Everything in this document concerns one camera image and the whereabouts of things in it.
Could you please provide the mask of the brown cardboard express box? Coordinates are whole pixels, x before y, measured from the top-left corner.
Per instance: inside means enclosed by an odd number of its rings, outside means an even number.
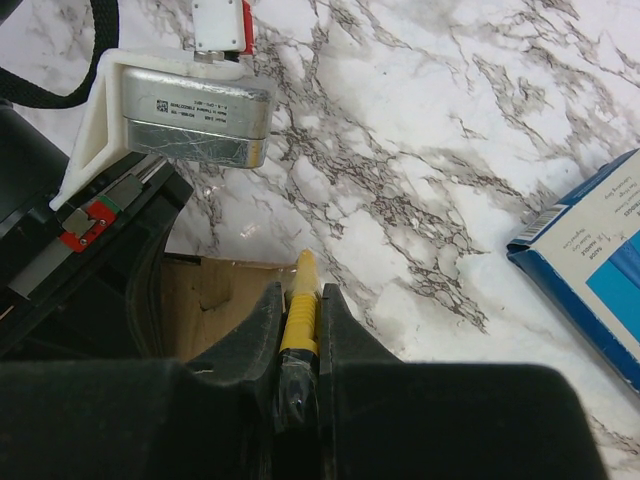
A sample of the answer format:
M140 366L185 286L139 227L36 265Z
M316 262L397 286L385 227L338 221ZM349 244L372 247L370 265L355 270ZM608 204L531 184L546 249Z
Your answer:
M161 264L163 355L195 358L240 325L266 287L288 288L293 264L167 253Z

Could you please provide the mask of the yellow utility knife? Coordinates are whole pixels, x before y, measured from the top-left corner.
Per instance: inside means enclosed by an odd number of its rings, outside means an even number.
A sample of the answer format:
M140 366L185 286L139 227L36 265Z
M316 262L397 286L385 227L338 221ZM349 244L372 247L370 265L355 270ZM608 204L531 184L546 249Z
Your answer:
M274 430L281 434L317 424L319 279L313 253L298 257L278 352Z

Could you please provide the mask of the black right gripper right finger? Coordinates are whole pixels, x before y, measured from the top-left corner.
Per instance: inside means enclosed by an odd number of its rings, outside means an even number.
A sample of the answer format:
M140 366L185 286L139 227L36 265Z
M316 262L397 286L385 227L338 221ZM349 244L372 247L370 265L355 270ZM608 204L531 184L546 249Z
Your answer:
M556 370L405 363L321 299L319 405L328 479L603 479L586 414Z

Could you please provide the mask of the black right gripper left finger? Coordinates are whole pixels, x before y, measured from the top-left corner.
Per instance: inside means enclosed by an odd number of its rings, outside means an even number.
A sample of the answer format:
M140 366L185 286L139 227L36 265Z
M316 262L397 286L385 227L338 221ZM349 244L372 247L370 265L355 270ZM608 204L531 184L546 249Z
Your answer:
M5 362L5 479L268 479L283 292L189 362Z

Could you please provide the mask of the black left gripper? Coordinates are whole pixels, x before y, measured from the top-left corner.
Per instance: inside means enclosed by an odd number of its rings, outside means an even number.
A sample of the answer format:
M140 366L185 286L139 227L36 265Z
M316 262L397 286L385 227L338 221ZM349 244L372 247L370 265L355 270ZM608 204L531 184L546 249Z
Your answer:
M161 263L193 193L132 154L52 211L36 196L1 223L4 356L160 356Z

